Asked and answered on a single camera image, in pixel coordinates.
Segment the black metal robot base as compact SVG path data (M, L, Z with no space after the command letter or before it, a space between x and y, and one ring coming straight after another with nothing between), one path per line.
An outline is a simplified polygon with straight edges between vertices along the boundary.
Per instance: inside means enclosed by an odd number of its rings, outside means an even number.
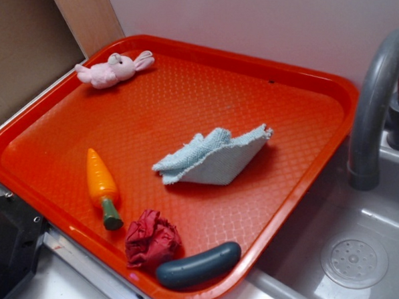
M37 271L47 221L17 195L0 196L0 299L11 297Z

